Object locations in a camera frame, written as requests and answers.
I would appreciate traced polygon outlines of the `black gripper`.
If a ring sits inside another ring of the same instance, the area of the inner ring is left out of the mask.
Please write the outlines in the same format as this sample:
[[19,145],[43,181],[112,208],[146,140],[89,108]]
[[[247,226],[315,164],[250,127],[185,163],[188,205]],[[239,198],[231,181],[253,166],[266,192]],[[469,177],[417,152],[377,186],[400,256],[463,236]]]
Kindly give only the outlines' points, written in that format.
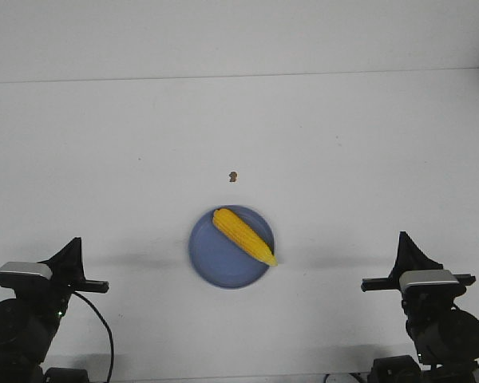
[[468,286],[476,282],[471,274],[405,273],[414,270],[442,270],[443,265],[428,258],[414,243],[406,231],[398,237],[398,249],[394,267],[385,278],[364,278],[362,292],[398,290],[403,300],[429,299],[453,302],[463,295]]
[[52,271],[52,307],[67,307],[75,292],[105,294],[109,291],[107,281],[85,279],[81,243],[81,237],[75,237],[57,254],[40,261]]

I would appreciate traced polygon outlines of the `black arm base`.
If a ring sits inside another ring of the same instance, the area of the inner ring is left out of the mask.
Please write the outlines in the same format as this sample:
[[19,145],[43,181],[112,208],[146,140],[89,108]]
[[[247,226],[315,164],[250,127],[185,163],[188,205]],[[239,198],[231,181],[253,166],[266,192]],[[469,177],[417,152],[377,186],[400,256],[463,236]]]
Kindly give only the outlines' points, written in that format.
[[410,355],[374,359],[369,383],[419,383],[421,369]]
[[51,367],[46,370],[44,383],[89,383],[85,369]]

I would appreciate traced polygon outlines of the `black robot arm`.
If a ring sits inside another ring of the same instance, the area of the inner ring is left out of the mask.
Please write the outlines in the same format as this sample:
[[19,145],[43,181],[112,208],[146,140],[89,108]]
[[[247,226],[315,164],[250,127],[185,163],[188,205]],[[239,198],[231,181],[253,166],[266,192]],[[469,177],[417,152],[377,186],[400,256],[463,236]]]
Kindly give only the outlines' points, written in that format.
[[0,302],[0,382],[89,381],[84,369],[42,369],[71,297],[109,290],[108,282],[85,277],[81,238],[47,260],[3,264],[0,287],[14,292]]
[[479,320],[456,298],[475,283],[428,258],[402,231],[394,267],[386,278],[365,278],[364,292],[396,290],[406,316],[406,333],[416,350],[373,361],[368,382],[474,382],[479,369]]

